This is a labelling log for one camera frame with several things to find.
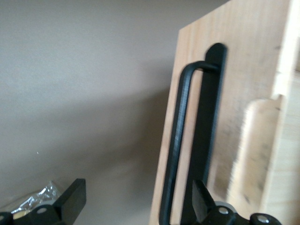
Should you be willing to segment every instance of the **silver screw head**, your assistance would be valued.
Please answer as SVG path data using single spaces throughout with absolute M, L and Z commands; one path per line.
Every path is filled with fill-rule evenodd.
M 219 213 L 223 214 L 223 215 L 227 215 L 229 212 L 226 208 L 224 207 L 220 207 L 219 208 Z
M 266 217 L 263 216 L 263 215 L 258 215 L 258 216 L 257 216 L 257 219 L 258 219 L 259 222 L 262 222 L 262 223 L 264 223 L 264 224 L 268 224 L 268 223 L 269 223 L 268 218 L 266 218 Z

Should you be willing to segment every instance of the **gray wall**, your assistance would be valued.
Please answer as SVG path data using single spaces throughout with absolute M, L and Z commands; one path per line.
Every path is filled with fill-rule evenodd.
M 223 3 L 0 0 L 0 206 L 79 177 L 75 224 L 147 224 L 178 30 Z

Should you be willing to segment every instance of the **screw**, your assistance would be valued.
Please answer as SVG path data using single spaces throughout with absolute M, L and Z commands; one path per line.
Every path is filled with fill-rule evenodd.
M 258 219 L 259 222 L 262 222 L 262 223 L 264 223 L 264 224 L 268 224 L 268 223 L 269 223 L 268 218 L 266 218 L 266 217 L 263 216 L 263 215 L 258 215 L 258 216 L 257 216 L 257 219 Z
M 46 211 L 47 211 L 46 208 L 40 208 L 40 209 L 37 210 L 37 214 L 41 214 L 41 213 L 44 213 Z
M 224 208 L 224 207 L 220 207 L 219 208 L 219 212 L 221 214 L 223 214 L 223 215 L 227 215 L 229 213 L 228 210 L 226 208 Z

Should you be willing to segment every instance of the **black plastic part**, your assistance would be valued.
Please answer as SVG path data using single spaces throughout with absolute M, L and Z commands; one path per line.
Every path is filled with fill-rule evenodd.
M 85 203 L 85 179 L 76 179 L 53 205 L 41 205 L 15 220 L 11 213 L 0 212 L 0 225 L 72 225 Z
M 193 182 L 193 208 L 198 222 L 202 222 L 208 213 L 216 207 L 205 184 L 201 180 Z
M 71 186 L 56 200 L 53 207 L 66 225 L 72 225 L 86 203 L 84 179 L 76 179 Z
M 194 138 L 193 151 L 195 148 L 198 148 L 199 152 L 203 152 L 197 154 L 194 153 L 194 155 L 197 155 L 195 163 L 200 163 L 199 165 L 194 164 L 194 156 L 191 158 L 190 165 L 192 168 L 190 167 L 189 169 L 189 183 L 187 184 L 186 192 L 186 197 L 188 199 L 187 202 L 184 202 L 184 211 L 182 214 L 183 219 L 186 220 L 185 222 L 191 224 L 192 222 L 196 221 L 195 212 L 192 207 L 192 181 L 207 179 L 207 175 L 205 174 L 208 173 L 209 168 L 210 152 L 212 149 L 215 123 L 217 119 L 218 102 L 221 93 L 225 57 L 226 47 L 221 43 L 214 44 L 207 51 L 205 55 L 205 61 L 198 61 L 188 64 L 181 73 L 174 112 L 169 155 L 165 172 L 164 189 L 160 206 L 160 225 L 170 224 L 170 214 L 188 105 L 190 84 L 194 71 L 197 69 L 202 69 L 202 86 L 195 130 L 195 132 L 198 132 L 199 129 L 201 129 L 202 132 L 200 136 L 198 134 L 195 135 L 196 137 Z M 196 173 L 199 174 L 195 175 L 195 173 L 191 171 L 194 169 L 197 169 Z
M 220 213 L 219 209 L 225 208 L 228 214 Z M 260 222 L 258 216 L 264 216 L 268 219 L 267 223 Z M 238 213 L 234 213 L 225 206 L 215 207 L 208 216 L 201 222 L 195 225 L 281 225 L 281 223 L 274 217 L 268 214 L 255 213 L 252 214 L 250 220 L 241 217 Z
M 228 214 L 222 214 L 219 212 L 220 208 L 225 208 Z M 236 213 L 232 212 L 231 209 L 224 206 L 215 207 L 208 216 L 201 222 L 201 225 L 233 225 L 236 220 Z

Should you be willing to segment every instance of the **plastic bag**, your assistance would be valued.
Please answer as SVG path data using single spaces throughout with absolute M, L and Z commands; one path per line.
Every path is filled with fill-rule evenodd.
M 45 205 L 53 204 L 61 195 L 59 190 L 52 181 L 48 183 L 40 192 L 28 194 L 18 200 L 0 208 L 1 212 L 11 212 L 14 219 L 25 216 L 34 208 Z

